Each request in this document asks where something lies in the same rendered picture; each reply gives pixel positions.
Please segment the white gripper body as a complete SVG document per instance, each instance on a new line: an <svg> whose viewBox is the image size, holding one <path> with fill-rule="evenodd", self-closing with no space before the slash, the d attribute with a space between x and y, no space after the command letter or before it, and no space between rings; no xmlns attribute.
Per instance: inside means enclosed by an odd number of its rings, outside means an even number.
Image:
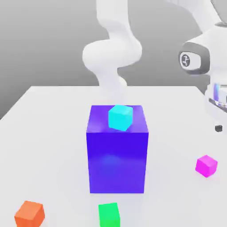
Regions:
<svg viewBox="0 0 227 227"><path fill-rule="evenodd" d="M227 125L227 107L219 106L214 100L205 96L205 109L220 125Z"/></svg>

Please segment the small magenta cube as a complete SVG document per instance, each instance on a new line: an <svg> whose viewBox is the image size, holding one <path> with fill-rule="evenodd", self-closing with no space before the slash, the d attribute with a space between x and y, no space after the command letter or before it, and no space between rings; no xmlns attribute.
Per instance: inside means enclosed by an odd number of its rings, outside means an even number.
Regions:
<svg viewBox="0 0 227 227"><path fill-rule="evenodd" d="M218 161L208 155L205 155L197 160L195 170L204 177L208 178L216 172L217 165Z"/></svg>

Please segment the small cyan cube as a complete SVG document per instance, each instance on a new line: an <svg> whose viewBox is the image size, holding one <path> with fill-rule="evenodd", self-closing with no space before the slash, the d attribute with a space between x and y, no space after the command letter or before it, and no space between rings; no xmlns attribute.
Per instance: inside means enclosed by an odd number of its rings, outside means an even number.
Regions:
<svg viewBox="0 0 227 227"><path fill-rule="evenodd" d="M133 122L133 108L115 105L108 111L108 126L112 129L126 131Z"/></svg>

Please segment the small green cube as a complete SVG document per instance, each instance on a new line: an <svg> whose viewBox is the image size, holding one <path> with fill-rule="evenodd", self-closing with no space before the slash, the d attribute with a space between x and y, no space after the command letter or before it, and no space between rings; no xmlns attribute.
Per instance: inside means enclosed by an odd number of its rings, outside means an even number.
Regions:
<svg viewBox="0 0 227 227"><path fill-rule="evenodd" d="M117 203L98 205L100 227L120 227L121 219Z"/></svg>

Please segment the small orange cube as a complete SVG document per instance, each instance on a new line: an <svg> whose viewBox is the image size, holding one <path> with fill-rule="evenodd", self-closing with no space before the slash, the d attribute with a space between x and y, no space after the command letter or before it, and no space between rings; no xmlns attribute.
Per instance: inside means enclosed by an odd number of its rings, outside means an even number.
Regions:
<svg viewBox="0 0 227 227"><path fill-rule="evenodd" d="M40 227L45 219L44 207L40 203L24 201L14 218L17 227Z"/></svg>

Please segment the large blue box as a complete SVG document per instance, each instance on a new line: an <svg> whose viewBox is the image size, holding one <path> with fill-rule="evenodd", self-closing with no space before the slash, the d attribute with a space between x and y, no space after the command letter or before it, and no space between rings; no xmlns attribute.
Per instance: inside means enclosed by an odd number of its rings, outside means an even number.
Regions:
<svg viewBox="0 0 227 227"><path fill-rule="evenodd" d="M124 132L109 128L112 106L92 105L86 130L91 193L144 193L149 130L142 106L132 106Z"/></svg>

